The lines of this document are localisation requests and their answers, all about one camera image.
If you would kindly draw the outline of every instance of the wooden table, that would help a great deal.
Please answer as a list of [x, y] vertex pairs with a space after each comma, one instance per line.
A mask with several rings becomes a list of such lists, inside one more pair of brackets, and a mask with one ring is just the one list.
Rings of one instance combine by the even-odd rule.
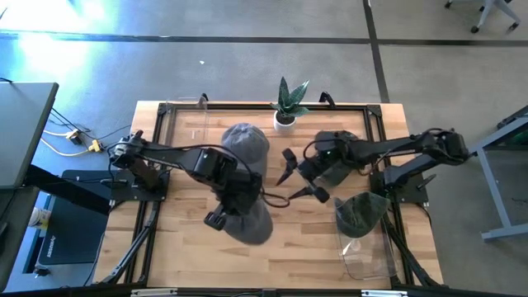
[[[144, 138], [151, 139], [159, 103], [138, 102], [131, 130], [141, 129], [144, 131]], [[407, 136], [403, 106], [381, 104], [381, 108], [387, 139]], [[283, 185], [274, 186], [285, 168], [282, 149], [292, 148], [298, 157], [302, 156], [304, 146], [320, 130], [348, 130], [360, 138], [366, 138], [363, 116], [358, 112], [313, 112], [298, 119], [295, 133], [289, 137], [279, 136], [273, 130], [272, 114], [273, 111], [210, 111], [206, 133], [200, 134], [203, 133], [203, 129], [200, 129], [205, 125], [203, 113], [178, 111], [174, 138], [170, 145], [219, 144], [222, 133], [231, 125], [239, 122], [252, 123], [264, 131], [272, 142], [268, 153], [266, 191], [288, 196], [304, 186], [304, 182], [299, 175], [294, 174]], [[198, 139], [191, 139], [192, 134], [198, 135]], [[392, 161], [398, 165], [410, 158], [397, 157]], [[348, 198], [368, 190], [368, 178], [354, 172], [332, 195]], [[269, 208], [274, 232], [261, 246], [244, 245], [225, 232], [206, 226], [203, 218], [216, 205], [214, 195], [207, 187], [193, 181], [182, 171], [172, 171], [169, 193], [162, 203], [158, 221], [149, 287], [390, 287], [388, 278], [354, 280], [346, 273], [337, 252], [331, 201], [322, 205], [313, 197], [303, 197], [293, 200], [286, 209]], [[107, 276], [129, 247], [137, 209], [138, 203], [131, 201], [110, 214], [95, 281]], [[410, 250], [430, 276], [441, 283], [435, 244], [425, 213], [415, 205], [402, 205], [402, 216]], [[143, 251], [140, 251], [136, 271], [141, 267], [142, 257]], [[398, 274], [403, 280], [401, 257], [398, 253], [396, 259]]]

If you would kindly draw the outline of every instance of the gray desk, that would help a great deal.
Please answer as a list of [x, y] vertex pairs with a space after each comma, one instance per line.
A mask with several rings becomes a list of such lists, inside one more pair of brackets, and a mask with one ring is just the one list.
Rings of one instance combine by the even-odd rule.
[[0, 82], [0, 292], [17, 258], [39, 190], [108, 214], [108, 199], [31, 165], [52, 110], [55, 82]]

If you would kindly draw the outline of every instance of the desk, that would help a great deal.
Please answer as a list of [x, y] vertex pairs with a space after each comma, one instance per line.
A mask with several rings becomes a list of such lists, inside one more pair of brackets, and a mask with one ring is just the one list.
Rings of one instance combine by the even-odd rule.
[[[143, 130], [151, 139], [159, 101], [140, 101], [136, 107], [132, 131]], [[210, 104], [241, 102], [211, 102]], [[262, 102], [244, 102], [257, 104]], [[381, 104], [388, 139], [408, 135], [401, 104]], [[266, 191], [287, 196], [304, 186], [294, 175], [283, 185], [275, 183], [284, 170], [281, 150], [292, 148], [297, 156], [319, 130], [349, 130], [365, 138], [362, 115], [350, 111], [315, 111], [298, 119], [290, 137], [280, 137], [273, 130], [273, 111], [210, 111], [203, 143], [219, 144], [222, 133], [238, 122], [250, 122], [271, 140], [268, 154]], [[174, 141], [186, 145], [188, 139], [178, 131], [203, 125], [196, 114], [178, 111]], [[393, 158], [401, 164], [410, 157]], [[348, 198], [369, 190], [367, 177], [352, 173], [334, 192]], [[274, 233], [261, 246], [249, 247], [217, 232], [203, 223], [205, 215], [216, 206], [207, 187], [191, 180], [184, 172], [172, 171], [167, 199], [162, 203], [153, 245], [149, 287], [227, 287], [227, 288], [304, 288], [304, 289], [384, 289], [389, 279], [353, 280], [337, 254], [333, 207], [321, 205], [313, 197], [294, 200], [286, 209], [270, 208]], [[95, 272], [102, 280], [118, 263], [129, 247], [138, 209], [135, 202], [125, 202], [112, 211], [106, 226]], [[429, 221], [415, 205], [402, 205], [405, 233], [410, 250], [433, 279], [442, 282]], [[136, 270], [142, 263], [142, 251]], [[398, 274], [403, 279], [401, 262]]]
[[110, 209], [107, 198], [31, 164], [58, 89], [56, 82], [0, 82], [0, 228], [7, 226], [0, 235], [0, 292], [40, 190], [102, 215]]

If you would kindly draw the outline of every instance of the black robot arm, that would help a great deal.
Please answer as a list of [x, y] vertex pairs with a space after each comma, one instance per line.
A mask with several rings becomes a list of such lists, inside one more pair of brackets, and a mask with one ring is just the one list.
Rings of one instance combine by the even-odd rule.
[[145, 164], [145, 161], [166, 165], [185, 171], [195, 181], [210, 186], [219, 200], [219, 207], [209, 212], [205, 223], [221, 230], [224, 215], [245, 215], [257, 200], [262, 177], [257, 172], [238, 168], [237, 159], [217, 149], [203, 146], [173, 148], [153, 144], [138, 131], [124, 137], [110, 152], [111, 163], [130, 170], [138, 187], [155, 191], [161, 186], [160, 171]]
[[469, 157], [464, 139], [453, 130], [432, 128], [417, 135], [399, 139], [373, 142], [358, 139], [347, 131], [321, 131], [315, 140], [316, 154], [306, 157], [301, 163], [293, 152], [287, 148], [283, 151], [286, 159], [286, 170], [277, 185], [285, 181], [296, 169], [307, 182], [307, 186], [290, 198], [314, 195], [325, 202], [329, 195], [314, 180], [337, 163], [361, 170], [380, 159], [404, 154], [421, 153], [422, 155], [401, 165], [390, 166], [384, 170], [384, 186], [391, 187], [404, 184], [410, 177], [426, 171], [438, 164], [459, 165]]

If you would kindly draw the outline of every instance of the concrete floor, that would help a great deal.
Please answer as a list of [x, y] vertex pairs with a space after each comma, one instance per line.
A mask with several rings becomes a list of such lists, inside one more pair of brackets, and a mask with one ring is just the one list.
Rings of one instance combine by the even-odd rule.
[[[522, 24], [506, 34], [512, 21], [495, 11], [485, 27], [471, 35], [469, 28], [479, 17], [477, 3], [454, 4], [447, 11], [443, 1], [437, 0], [370, 2], [379, 38], [528, 40], [528, 28]], [[45, 3], [12, 2], [0, 19], [0, 30], [369, 36], [361, 0]], [[526, 2], [516, 0], [511, 7], [522, 19], [528, 19]], [[526, 47], [381, 46], [379, 51], [389, 99], [404, 104], [413, 133], [433, 126], [455, 127], [467, 144], [473, 144], [493, 131], [499, 120], [527, 103]], [[0, 77], [58, 82], [54, 107], [94, 129], [95, 135], [129, 124], [138, 100], [195, 97], [206, 92], [211, 100], [274, 101], [283, 75], [293, 84], [310, 79], [308, 101], [316, 101], [325, 90], [339, 102], [380, 102], [370, 45], [56, 41], [46, 35], [26, 34], [18, 40], [0, 39], [0, 57]], [[59, 127], [50, 129], [62, 131]], [[107, 143], [119, 137], [117, 134]], [[77, 149], [58, 139], [50, 141], [63, 151]], [[107, 160], [102, 155], [65, 159], [40, 146], [34, 163], [61, 173], [69, 168], [104, 169]], [[431, 172], [438, 174], [428, 193], [445, 283], [466, 290], [525, 295], [528, 236], [494, 243], [484, 243], [480, 238], [481, 232], [499, 227], [500, 221], [478, 161], [437, 167]], [[528, 213], [527, 205], [518, 207]], [[31, 275], [20, 274], [21, 265], [18, 259], [8, 290], [81, 285], [89, 270], [88, 264], [52, 267], [52, 276], [33, 280]]]

